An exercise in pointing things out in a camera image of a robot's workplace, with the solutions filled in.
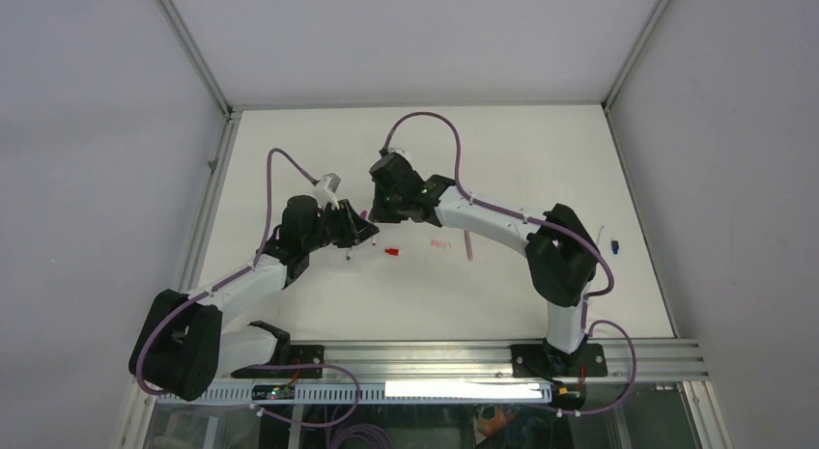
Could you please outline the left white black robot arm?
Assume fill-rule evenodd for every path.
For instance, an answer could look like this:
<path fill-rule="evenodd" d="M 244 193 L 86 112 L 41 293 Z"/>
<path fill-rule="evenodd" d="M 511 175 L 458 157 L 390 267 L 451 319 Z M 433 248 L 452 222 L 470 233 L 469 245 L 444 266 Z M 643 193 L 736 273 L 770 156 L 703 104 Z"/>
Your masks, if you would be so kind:
<path fill-rule="evenodd" d="M 188 293 L 171 289 L 153 300 L 133 347 L 128 370 L 148 394 L 170 393 L 186 401 L 202 396 L 223 374 L 255 366 L 268 378 L 284 375 L 288 334 L 264 322 L 238 331 L 228 325 L 261 300 L 293 285 L 311 253 L 327 246 L 349 249 L 379 233 L 346 199 L 319 205 L 308 195 L 288 200 L 267 240 L 246 263 Z"/>

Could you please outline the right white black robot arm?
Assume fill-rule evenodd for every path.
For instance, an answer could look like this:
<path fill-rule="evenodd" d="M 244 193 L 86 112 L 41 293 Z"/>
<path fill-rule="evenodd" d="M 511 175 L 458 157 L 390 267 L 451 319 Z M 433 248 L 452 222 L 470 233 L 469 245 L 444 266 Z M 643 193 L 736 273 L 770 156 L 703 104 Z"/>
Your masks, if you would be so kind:
<path fill-rule="evenodd" d="M 543 340 L 547 368 L 554 376 L 568 377 L 581 366 L 588 341 L 585 303 L 596 269 L 604 262 L 571 208 L 508 208 L 468 193 L 455 179 L 424 179 L 396 152 L 383 153 L 369 174 L 375 185 L 374 221 L 411 220 L 463 230 L 520 253 L 534 290 L 548 304 Z"/>

